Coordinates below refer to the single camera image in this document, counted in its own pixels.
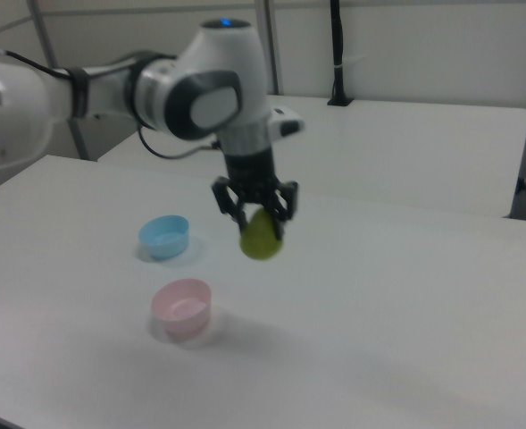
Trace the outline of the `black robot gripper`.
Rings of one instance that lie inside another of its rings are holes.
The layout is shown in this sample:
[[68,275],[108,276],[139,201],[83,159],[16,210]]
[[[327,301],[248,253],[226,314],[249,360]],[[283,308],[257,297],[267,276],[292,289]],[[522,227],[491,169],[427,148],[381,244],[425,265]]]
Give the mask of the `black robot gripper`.
[[284,228],[296,214],[299,185],[279,182],[271,149],[249,156],[224,156],[228,178],[218,177],[212,191],[224,215],[229,215],[242,233],[247,227],[245,204],[268,206],[274,235],[283,240]]

